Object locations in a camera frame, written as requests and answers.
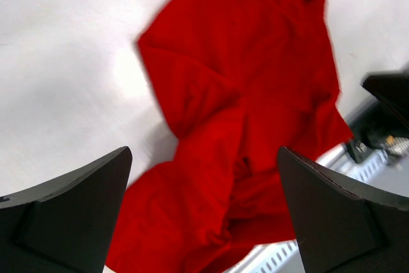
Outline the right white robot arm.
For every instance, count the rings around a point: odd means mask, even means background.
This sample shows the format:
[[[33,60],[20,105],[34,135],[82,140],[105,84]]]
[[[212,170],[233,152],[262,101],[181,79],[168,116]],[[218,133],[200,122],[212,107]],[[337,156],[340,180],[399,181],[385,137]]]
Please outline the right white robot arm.
[[[408,127],[408,72],[369,74],[362,87],[386,104]]]

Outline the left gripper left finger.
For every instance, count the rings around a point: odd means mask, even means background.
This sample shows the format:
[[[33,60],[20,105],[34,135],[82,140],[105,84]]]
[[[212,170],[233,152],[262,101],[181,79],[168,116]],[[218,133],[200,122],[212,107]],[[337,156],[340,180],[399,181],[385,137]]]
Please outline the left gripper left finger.
[[[102,272],[131,165],[124,146],[1,197],[1,272]]]

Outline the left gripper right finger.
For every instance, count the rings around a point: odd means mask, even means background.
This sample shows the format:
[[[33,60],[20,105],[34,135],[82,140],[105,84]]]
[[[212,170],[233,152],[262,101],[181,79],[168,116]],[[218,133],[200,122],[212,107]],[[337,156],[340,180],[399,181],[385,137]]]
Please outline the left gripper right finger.
[[[281,147],[277,162],[306,272],[408,272],[408,198]]]

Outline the red t shirt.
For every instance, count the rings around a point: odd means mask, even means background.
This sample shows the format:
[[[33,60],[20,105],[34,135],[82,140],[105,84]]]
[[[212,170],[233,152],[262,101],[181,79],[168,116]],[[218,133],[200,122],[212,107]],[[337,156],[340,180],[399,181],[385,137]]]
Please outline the red t shirt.
[[[126,191],[107,266],[223,272],[293,240],[277,168],[349,140],[325,0],[171,0],[137,47],[178,146]]]

